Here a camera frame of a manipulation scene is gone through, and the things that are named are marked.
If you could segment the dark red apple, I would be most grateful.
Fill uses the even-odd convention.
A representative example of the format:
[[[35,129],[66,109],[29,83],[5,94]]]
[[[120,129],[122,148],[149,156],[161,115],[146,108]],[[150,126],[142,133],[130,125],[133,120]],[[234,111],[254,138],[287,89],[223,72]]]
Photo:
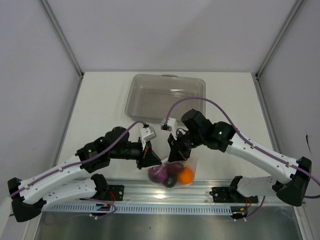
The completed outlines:
[[[178,175],[185,169],[185,165],[183,162],[176,161],[176,162],[167,164],[166,169],[169,174]]]

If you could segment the purple red onion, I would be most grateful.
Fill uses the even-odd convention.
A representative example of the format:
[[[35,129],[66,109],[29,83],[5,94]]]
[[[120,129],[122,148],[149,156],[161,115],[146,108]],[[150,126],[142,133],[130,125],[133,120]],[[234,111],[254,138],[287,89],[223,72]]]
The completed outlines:
[[[148,178],[151,182],[162,184],[168,177],[168,172],[164,165],[154,166],[148,169]]]

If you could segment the orange fruit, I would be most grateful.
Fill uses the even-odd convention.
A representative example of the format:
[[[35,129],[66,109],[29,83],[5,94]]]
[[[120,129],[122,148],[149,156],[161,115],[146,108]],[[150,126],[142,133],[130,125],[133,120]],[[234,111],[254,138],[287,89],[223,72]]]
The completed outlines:
[[[186,167],[177,176],[177,179],[182,185],[189,185],[194,181],[194,171],[190,167]]]

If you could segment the clear zip top bag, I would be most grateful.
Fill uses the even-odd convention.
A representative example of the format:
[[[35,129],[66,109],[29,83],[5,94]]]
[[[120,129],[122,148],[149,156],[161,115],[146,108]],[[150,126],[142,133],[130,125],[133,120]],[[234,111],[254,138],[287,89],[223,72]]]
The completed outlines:
[[[137,170],[141,180],[164,189],[177,189],[192,185],[195,180],[198,158],[169,162],[168,158]]]

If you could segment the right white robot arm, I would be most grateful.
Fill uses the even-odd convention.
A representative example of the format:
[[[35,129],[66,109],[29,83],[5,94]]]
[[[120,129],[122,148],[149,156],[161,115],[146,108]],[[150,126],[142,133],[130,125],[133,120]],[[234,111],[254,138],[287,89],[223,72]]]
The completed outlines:
[[[170,132],[170,163],[186,161],[192,149],[206,146],[239,157],[268,173],[265,177],[234,177],[228,187],[228,196],[232,201],[264,196],[277,197],[294,207],[302,205],[311,178],[310,159],[295,159],[270,150],[246,138],[231,124],[224,121],[211,123],[195,109],[186,112],[181,121],[187,128],[185,133],[178,133],[174,118],[164,119],[161,123],[161,129]]]

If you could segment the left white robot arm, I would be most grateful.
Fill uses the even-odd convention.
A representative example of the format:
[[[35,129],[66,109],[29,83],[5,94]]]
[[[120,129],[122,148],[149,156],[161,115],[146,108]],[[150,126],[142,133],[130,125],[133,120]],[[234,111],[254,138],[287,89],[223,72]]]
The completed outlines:
[[[129,137],[128,129],[115,127],[60,165],[29,179],[10,179],[7,185],[16,221],[29,221],[58,203],[114,200],[106,178],[97,173],[108,167],[112,159],[134,160],[138,169],[162,163],[152,149],[151,140],[156,137],[152,126],[144,125],[136,142],[129,141]]]

